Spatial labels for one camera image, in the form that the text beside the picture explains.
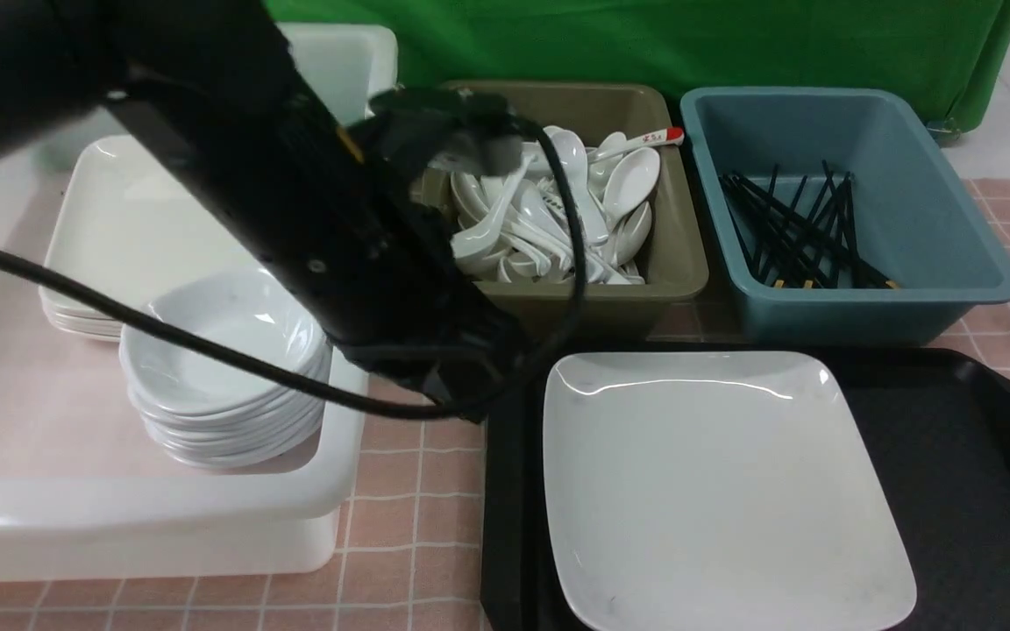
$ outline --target robotic arm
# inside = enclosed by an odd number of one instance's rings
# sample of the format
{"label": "robotic arm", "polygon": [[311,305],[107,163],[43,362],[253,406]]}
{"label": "robotic arm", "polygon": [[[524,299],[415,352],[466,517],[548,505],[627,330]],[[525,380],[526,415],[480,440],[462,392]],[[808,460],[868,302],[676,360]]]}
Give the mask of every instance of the robotic arm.
{"label": "robotic arm", "polygon": [[530,130],[497,96],[372,104],[377,116],[340,127],[260,0],[0,0],[0,154],[108,108],[350,362],[438,403],[469,399],[530,343],[465,279],[409,185],[442,151],[504,176]]}

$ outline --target brown plastic tub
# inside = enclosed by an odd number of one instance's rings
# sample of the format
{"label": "brown plastic tub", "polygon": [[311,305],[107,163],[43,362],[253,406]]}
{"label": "brown plastic tub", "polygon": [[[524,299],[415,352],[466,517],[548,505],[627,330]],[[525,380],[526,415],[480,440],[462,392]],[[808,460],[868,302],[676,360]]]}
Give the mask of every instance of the brown plastic tub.
{"label": "brown plastic tub", "polygon": [[[633,138],[673,125],[665,97],[644,85],[454,81],[446,87],[498,93],[507,97],[520,115],[573,130],[589,147],[598,146],[614,131]],[[650,197],[653,231],[636,258],[645,284],[589,285],[580,336],[644,338],[670,304],[694,298],[707,284],[707,257],[681,165],[681,149],[659,150],[662,177]],[[423,203],[440,209],[453,222],[457,208],[444,173],[426,173],[421,192]],[[556,327],[570,291],[567,284],[478,281],[477,285],[535,336],[545,335]]]}

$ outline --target white square plate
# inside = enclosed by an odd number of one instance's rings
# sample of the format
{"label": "white square plate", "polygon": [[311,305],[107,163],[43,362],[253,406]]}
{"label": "white square plate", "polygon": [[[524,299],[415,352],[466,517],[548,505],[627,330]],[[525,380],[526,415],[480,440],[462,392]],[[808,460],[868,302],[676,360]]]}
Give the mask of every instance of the white square plate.
{"label": "white square plate", "polygon": [[[224,269],[258,267],[132,136],[84,149],[44,265],[131,307]],[[96,313],[45,288],[39,293],[62,315]]]}
{"label": "white square plate", "polygon": [[878,631],[917,588],[852,413],[794,352],[565,356],[544,491],[596,631]]}

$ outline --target black cable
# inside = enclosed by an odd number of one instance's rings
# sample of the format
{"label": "black cable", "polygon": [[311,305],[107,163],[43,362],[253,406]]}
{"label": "black cable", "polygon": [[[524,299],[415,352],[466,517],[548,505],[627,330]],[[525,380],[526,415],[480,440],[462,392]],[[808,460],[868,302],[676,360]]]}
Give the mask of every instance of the black cable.
{"label": "black cable", "polygon": [[532,354],[525,358],[525,362],[518,366],[516,371],[509,373],[501,382],[488,388],[486,392],[478,396],[472,396],[467,400],[452,401],[441,405],[406,405],[393,403],[382,399],[373,399],[370,396],[357,395],[356,393],[333,388],[331,385],[314,381],[308,377],[300,376],[297,373],[284,371],[272,363],[262,362],[255,356],[242,354],[232,350],[232,348],[221,346],[219,343],[209,341],[199,335],[180,329],[173,324],[168,324],[161,320],[152,318],[143,312],[127,307],[127,305],[116,302],[108,296],[93,290],[81,283],[77,283],[67,276],[54,272],[53,269],[41,267],[41,265],[31,262],[21,258],[20,255],[13,255],[10,252],[0,250],[0,272],[7,275],[19,277],[29,283],[42,285],[62,296],[68,296],[81,304],[88,305],[119,322],[127,324],[128,327],[140,330],[144,334],[155,336],[158,339],[176,344],[176,346],[192,350],[200,355],[216,359],[218,362],[228,364],[233,369],[239,369],[252,376],[263,377],[265,380],[302,392],[305,395],[315,396],[345,408],[365,412],[366,415],[389,416],[394,419],[406,420],[440,420],[449,419],[452,416],[461,415],[467,411],[484,410],[494,400],[506,395],[509,391],[522,387],[528,380],[536,376],[536,373],[554,358],[556,351],[573,334],[579,319],[582,318],[582,303],[587,291],[587,276],[581,275],[578,271],[587,268],[585,258],[584,238],[582,238],[582,225],[579,223],[579,216],[576,212],[575,198],[572,196],[572,189],[569,187],[569,180],[564,173],[564,167],[559,161],[556,148],[548,135],[536,123],[525,119],[517,119],[518,127],[525,136],[535,136],[536,141],[548,156],[548,167],[552,170],[552,179],[561,191],[564,199],[564,209],[568,219],[568,232],[572,236],[572,258],[577,269],[573,282],[572,295],[568,297],[568,309],[564,319],[552,334],[546,336],[543,342]]}

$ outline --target spoon with red handle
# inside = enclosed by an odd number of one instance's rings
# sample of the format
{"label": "spoon with red handle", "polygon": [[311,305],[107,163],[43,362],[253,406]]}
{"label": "spoon with red handle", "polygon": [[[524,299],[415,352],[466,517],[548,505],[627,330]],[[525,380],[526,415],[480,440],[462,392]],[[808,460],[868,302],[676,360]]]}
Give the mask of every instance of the spoon with red handle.
{"label": "spoon with red handle", "polygon": [[666,129],[658,129],[656,131],[649,131],[648,133],[645,133],[644,136],[630,138],[622,144],[617,144],[617,146],[602,149],[602,151],[595,151],[594,154],[587,156],[587,162],[596,163],[601,160],[606,160],[609,156],[628,154],[629,151],[633,151],[641,147],[661,147],[663,144],[679,144],[684,141],[685,130],[682,128],[669,127]]}

